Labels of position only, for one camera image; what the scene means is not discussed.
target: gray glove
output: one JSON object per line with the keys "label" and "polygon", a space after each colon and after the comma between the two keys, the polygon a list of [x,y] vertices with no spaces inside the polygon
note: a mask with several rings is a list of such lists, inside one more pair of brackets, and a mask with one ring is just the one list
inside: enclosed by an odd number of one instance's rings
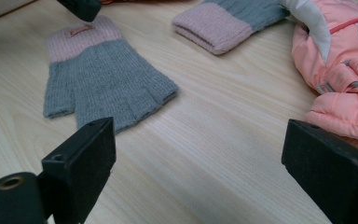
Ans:
{"label": "gray glove", "polygon": [[77,128],[114,117],[118,133],[171,100],[177,86],[136,53],[100,16],[48,38],[49,79],[43,115],[76,113]]}

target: pink and gray glove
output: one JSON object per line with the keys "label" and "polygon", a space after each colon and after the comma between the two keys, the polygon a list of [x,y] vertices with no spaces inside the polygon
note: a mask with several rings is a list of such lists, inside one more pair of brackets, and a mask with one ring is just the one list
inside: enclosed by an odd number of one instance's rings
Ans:
{"label": "pink and gray glove", "polygon": [[306,121],[358,139],[358,3],[351,0],[280,0],[298,24],[293,58],[321,95]]}
{"label": "pink and gray glove", "polygon": [[288,15],[278,0],[206,0],[176,16],[172,26],[217,55]]}

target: wooden table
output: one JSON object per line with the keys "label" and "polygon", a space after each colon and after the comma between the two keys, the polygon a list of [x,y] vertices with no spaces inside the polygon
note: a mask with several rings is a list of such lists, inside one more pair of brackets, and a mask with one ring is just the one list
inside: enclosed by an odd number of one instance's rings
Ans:
{"label": "wooden table", "polygon": [[[287,120],[317,96],[291,58],[281,21],[223,56],[175,33],[200,1],[103,7],[127,41],[180,87],[159,112],[116,136],[117,163],[87,223],[329,223],[281,164]],[[46,37],[79,20],[39,0],[0,18],[0,177],[29,171],[76,131],[44,119]]]}

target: pink cuff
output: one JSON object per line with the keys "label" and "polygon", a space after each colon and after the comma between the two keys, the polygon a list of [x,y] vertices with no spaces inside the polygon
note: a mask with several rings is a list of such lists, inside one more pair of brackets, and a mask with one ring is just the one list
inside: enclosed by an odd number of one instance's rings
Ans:
{"label": "pink cuff", "polygon": [[177,33],[212,54],[223,54],[254,33],[248,23],[214,3],[203,3],[179,14],[172,25]]}
{"label": "pink cuff", "polygon": [[48,37],[47,48],[51,63],[74,58],[87,47],[121,38],[118,28],[105,16],[91,24],[78,24],[62,29]]}

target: black device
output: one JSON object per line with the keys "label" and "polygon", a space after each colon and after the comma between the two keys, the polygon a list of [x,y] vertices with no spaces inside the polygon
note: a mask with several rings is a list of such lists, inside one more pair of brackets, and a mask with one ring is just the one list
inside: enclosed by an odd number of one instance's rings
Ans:
{"label": "black device", "polygon": [[114,122],[86,124],[43,160],[39,175],[0,178],[0,224],[84,223],[116,162]]}
{"label": "black device", "polygon": [[58,0],[82,21],[94,21],[101,9],[99,0]]}
{"label": "black device", "polygon": [[358,224],[358,148],[290,119],[282,163],[332,223]]}

